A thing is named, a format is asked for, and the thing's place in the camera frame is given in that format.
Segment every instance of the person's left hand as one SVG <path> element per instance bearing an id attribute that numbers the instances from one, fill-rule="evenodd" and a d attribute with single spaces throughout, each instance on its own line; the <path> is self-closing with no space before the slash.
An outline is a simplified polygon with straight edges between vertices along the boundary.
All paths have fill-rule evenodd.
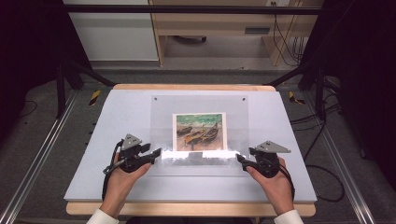
<path id="1" fill-rule="evenodd" d="M 106 197 L 100 210 L 117 218 L 134 183 L 149 170 L 150 166 L 151 164 L 147 163 L 131 173 L 123 172 L 120 167 L 115 169 L 108 180 Z"/>

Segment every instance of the wooden table edge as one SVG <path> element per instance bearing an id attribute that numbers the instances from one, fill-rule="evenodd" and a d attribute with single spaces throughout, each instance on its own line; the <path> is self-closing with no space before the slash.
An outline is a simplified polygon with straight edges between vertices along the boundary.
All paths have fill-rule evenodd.
<path id="1" fill-rule="evenodd" d="M 91 215 L 101 202 L 68 202 L 69 215 Z M 301 217 L 316 213 L 313 203 L 297 203 Z M 121 215 L 141 217 L 275 217 L 269 203 L 126 203 Z"/>

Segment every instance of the white cabinet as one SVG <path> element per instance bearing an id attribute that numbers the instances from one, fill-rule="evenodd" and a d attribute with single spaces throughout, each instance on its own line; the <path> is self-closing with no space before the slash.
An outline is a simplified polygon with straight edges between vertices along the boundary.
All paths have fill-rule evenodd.
<path id="1" fill-rule="evenodd" d="M 147 5 L 147 0 L 64 0 L 67 5 Z M 90 61 L 158 61 L 148 13 L 69 13 Z"/>

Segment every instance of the silver metal part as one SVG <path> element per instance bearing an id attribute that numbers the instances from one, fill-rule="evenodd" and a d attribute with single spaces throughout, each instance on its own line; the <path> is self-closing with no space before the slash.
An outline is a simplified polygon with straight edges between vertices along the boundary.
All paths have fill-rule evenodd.
<path id="1" fill-rule="evenodd" d="M 134 147 L 142 143 L 142 140 L 139 138 L 131 135 L 130 133 L 127 133 L 125 136 L 125 140 L 122 144 L 121 150 L 126 150 L 128 148 Z"/>
<path id="2" fill-rule="evenodd" d="M 0 223 L 1 224 L 11 224 L 17 218 L 18 213 L 21 210 L 22 205 L 24 204 L 30 190 L 33 187 L 33 184 L 38 178 L 38 175 L 44 166 L 44 163 L 52 151 L 52 147 L 55 144 L 59 133 L 61 132 L 64 123 L 69 117 L 70 112 L 72 111 L 73 105 L 76 102 L 78 96 L 78 91 L 71 90 L 70 96 L 66 102 L 66 109 L 60 118 L 56 119 L 52 128 L 49 131 L 43 145 L 38 150 L 35 155 L 35 160 L 32 162 L 29 170 L 26 172 L 25 177 L 23 178 L 20 186 L 12 197 L 6 209 L 0 215 Z"/>
<path id="3" fill-rule="evenodd" d="M 304 91 L 303 94 L 312 113 L 316 113 L 313 94 L 307 91 Z M 320 124 L 321 122 L 321 120 L 317 119 L 317 124 Z M 361 224 L 374 224 L 375 220 L 370 208 L 368 207 L 366 201 L 364 201 L 364 198 L 353 178 L 352 173 L 350 173 L 349 169 L 347 168 L 347 163 L 341 156 L 340 150 L 332 140 L 329 130 L 324 127 L 323 131 L 323 141 L 326 145 L 326 149 L 328 150 L 330 158 L 332 159 L 332 164 L 334 165 L 335 171 L 337 171 L 337 174 L 339 174 L 340 179 L 344 183 L 346 195 L 348 196 L 349 201 L 355 210 L 356 216 L 358 217 Z"/>
<path id="4" fill-rule="evenodd" d="M 255 148 L 256 150 L 263 151 L 263 152 L 272 152 L 272 153 L 277 153 L 277 152 L 290 152 L 290 149 L 286 147 L 282 147 L 276 143 L 273 143 L 271 141 L 266 141 L 264 143 L 259 144 Z"/>

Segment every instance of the wire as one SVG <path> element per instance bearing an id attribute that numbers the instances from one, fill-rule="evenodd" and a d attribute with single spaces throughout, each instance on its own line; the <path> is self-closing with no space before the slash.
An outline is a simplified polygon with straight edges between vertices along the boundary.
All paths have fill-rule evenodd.
<path id="1" fill-rule="evenodd" d="M 294 188 L 293 181 L 291 180 L 291 175 L 288 169 L 286 169 L 286 167 L 283 166 L 282 164 L 279 164 L 279 171 L 289 180 L 290 188 L 291 188 L 291 199 L 294 201 L 294 195 L 296 190 Z"/>
<path id="2" fill-rule="evenodd" d="M 116 154 L 117 154 L 117 149 L 119 149 L 119 147 L 122 146 L 122 143 L 124 142 L 124 140 L 122 139 L 121 141 L 119 141 L 116 146 L 114 147 L 114 151 L 113 151 L 113 155 L 111 156 L 111 161 L 110 161 L 110 165 L 108 165 L 106 167 L 106 169 L 103 171 L 103 173 L 105 175 L 109 175 L 111 174 L 111 172 L 114 170 L 113 167 L 115 166 L 114 164 L 114 160 L 116 159 Z"/>
<path id="3" fill-rule="evenodd" d="M 332 97 L 332 96 L 334 96 L 334 95 L 336 96 L 335 93 L 332 93 L 332 94 L 327 95 L 327 96 L 324 98 L 323 101 L 326 102 L 326 100 L 327 100 L 329 97 Z M 332 113 L 332 111 L 333 111 L 335 108 L 336 108 L 337 110 L 339 110 L 339 109 L 340 109 L 340 108 L 339 108 L 339 105 L 340 105 L 340 104 L 335 104 L 335 105 L 329 106 L 328 108 L 325 109 L 325 113 L 326 113 L 326 114 Z M 302 122 L 308 122 L 309 120 L 313 119 L 313 118 L 316 117 L 316 116 L 317 116 L 317 114 L 310 115 L 310 116 L 307 116 L 307 117 L 302 118 L 302 119 L 292 120 L 290 123 L 291 123 L 291 124 L 298 124 L 298 123 L 302 123 Z M 308 158 L 308 155 L 309 155 L 309 153 L 312 151 L 312 148 L 314 147 L 315 143 L 318 141 L 318 138 L 320 137 L 320 134 L 323 132 L 324 127 L 325 127 L 325 125 L 326 125 L 326 119 L 325 119 L 321 124 L 318 124 L 318 125 L 316 125 L 316 126 L 310 127 L 310 128 L 308 128 L 308 129 L 304 129 L 304 130 L 295 130 L 295 132 L 296 132 L 296 131 L 305 131 L 305 130 L 309 130 L 309 129 L 315 128 L 315 127 L 317 127 L 317 126 L 319 126 L 319 125 L 321 125 L 320 130 L 319 130 L 317 136 L 315 137 L 314 141 L 312 142 L 311 146 L 309 147 L 309 149 L 308 149 L 307 152 L 305 153 L 305 155 L 304 155 L 304 162 L 305 162 L 306 159 Z M 343 182 L 341 181 L 341 179 L 340 179 L 337 175 L 335 175 L 334 173 L 332 173 L 330 170 L 328 170 L 328 169 L 326 169 L 326 168 L 324 168 L 324 167 L 318 166 L 318 165 L 306 164 L 305 167 L 306 167 L 306 168 L 316 168 L 316 169 L 322 170 L 322 171 L 324 171 L 324 172 L 326 172 L 326 173 L 332 175 L 332 176 L 337 180 L 337 182 L 339 183 L 339 185 L 340 185 L 340 187 L 341 187 L 341 195 L 340 195 L 338 198 L 336 198 L 336 199 L 329 199 L 329 198 L 323 197 L 323 196 L 320 195 L 320 192 L 319 192 L 317 189 L 315 189 L 315 192 L 316 192 L 317 197 L 318 197 L 319 199 L 321 199 L 321 200 L 323 200 L 323 201 L 326 201 L 326 202 L 329 202 L 329 203 L 338 203 L 338 202 L 340 202 L 341 200 L 344 199 L 345 194 L 346 194 L 345 187 L 344 187 Z"/>
<path id="4" fill-rule="evenodd" d="M 292 48 L 292 51 L 293 51 L 293 55 L 292 55 L 292 57 L 294 57 L 296 60 L 297 60 L 297 63 L 298 64 L 300 64 L 300 57 L 302 56 L 301 55 L 301 49 L 298 49 L 297 50 L 297 40 L 300 38 L 300 47 L 301 47 L 301 42 L 302 41 L 304 41 L 301 37 L 294 37 L 294 40 L 293 40 L 293 48 Z"/>
<path id="5" fill-rule="evenodd" d="M 336 199 L 325 198 L 325 197 L 323 197 L 323 196 L 320 195 L 320 193 L 319 193 L 318 190 L 316 190 L 316 192 L 317 192 L 317 197 L 318 197 L 318 198 L 320 198 L 320 199 L 323 200 L 323 201 L 329 202 L 329 203 L 338 203 L 338 202 L 340 202 L 341 200 L 343 200 L 343 198 L 344 198 L 344 196 L 345 196 L 345 194 L 346 194 L 346 190 L 345 190 L 345 187 L 344 187 L 343 182 L 341 181 L 341 179 L 340 179 L 337 175 L 333 174 L 330 170 L 328 170 L 328 169 L 326 169 L 326 168 L 323 168 L 323 167 L 321 167 L 321 166 L 317 166 L 317 165 L 308 165 L 308 164 L 307 164 L 305 167 L 306 167 L 306 168 L 317 168 L 317 169 L 319 169 L 319 170 L 322 170 L 322 171 L 324 171 L 324 172 L 326 172 L 326 173 L 332 175 L 332 176 L 337 180 L 337 182 L 340 184 L 340 187 L 341 187 L 341 195 L 340 195 L 338 198 L 336 198 Z"/>
<path id="6" fill-rule="evenodd" d="M 23 117 L 26 117 L 26 116 L 32 114 L 32 113 L 37 109 L 37 103 L 36 103 L 35 101 L 25 101 L 25 103 L 33 103 L 33 104 L 35 104 L 35 108 L 33 108 L 33 109 L 32 109 L 29 113 L 27 113 L 27 114 L 20 115 L 20 116 L 18 117 L 18 119 L 21 119 L 21 118 L 23 118 Z"/>
<path id="7" fill-rule="evenodd" d="M 279 46 L 278 46 L 277 43 L 276 43 L 276 40 L 275 40 L 275 30 L 276 30 L 276 28 L 279 29 L 279 27 L 277 26 L 276 14 L 275 14 L 274 16 L 275 16 L 275 22 L 274 22 L 274 35 L 273 35 L 273 38 L 274 38 L 275 47 L 276 47 L 277 50 L 279 51 L 280 57 L 282 57 L 282 60 L 283 60 L 283 62 L 284 62 L 285 64 L 287 64 L 287 65 L 289 65 L 289 66 L 297 66 L 298 64 L 290 64 L 290 63 L 287 63 L 287 62 L 286 62 L 285 57 L 283 56 L 282 51 L 280 50 Z M 282 33 L 281 33 L 280 31 L 279 31 L 279 33 L 280 33 L 280 35 L 281 35 L 281 37 L 282 37 L 282 39 L 283 39 L 283 42 L 285 43 L 286 48 L 288 49 L 288 51 L 289 51 L 289 53 L 290 53 L 290 50 L 289 50 L 288 45 L 287 45 L 287 43 L 286 43 L 286 40 L 283 38 L 283 35 L 282 35 Z"/>
<path id="8" fill-rule="evenodd" d="M 274 21 L 274 30 L 273 30 L 273 33 L 274 33 L 274 35 L 273 35 L 274 44 L 275 44 L 277 50 L 279 51 L 279 54 L 280 54 L 280 56 L 282 57 L 282 60 L 283 60 L 283 62 L 284 62 L 285 64 L 287 64 L 287 65 L 289 65 L 289 66 L 297 66 L 297 65 L 300 64 L 301 58 L 302 58 L 302 56 L 303 56 L 303 46 L 304 46 L 304 42 L 303 42 L 303 41 L 300 41 L 299 54 L 298 54 L 298 57 L 295 57 L 294 54 L 291 53 L 291 51 L 290 51 L 290 49 L 289 49 L 288 43 L 287 43 L 287 41 L 286 41 L 286 38 L 282 35 L 282 32 L 281 32 L 280 29 L 279 29 L 279 26 L 278 26 L 278 24 L 277 24 L 276 14 L 274 14 L 274 17 L 275 17 L 275 21 Z M 292 18 L 291 18 L 291 22 L 290 22 L 290 25 L 289 25 L 287 34 L 290 32 L 291 25 L 292 25 L 292 22 L 293 22 L 294 18 L 295 18 L 295 15 L 293 15 Z M 279 32 L 279 34 L 280 34 L 280 36 L 281 36 L 281 38 L 282 38 L 282 40 L 283 40 L 284 46 L 286 47 L 286 49 L 288 50 L 288 52 L 289 52 L 291 58 L 296 62 L 296 64 L 290 64 L 290 63 L 287 63 L 287 62 L 286 62 L 285 57 L 283 56 L 282 51 L 280 50 L 279 46 L 278 46 L 277 43 L 276 43 L 276 39 L 275 39 L 276 28 L 277 28 L 277 31 Z"/>

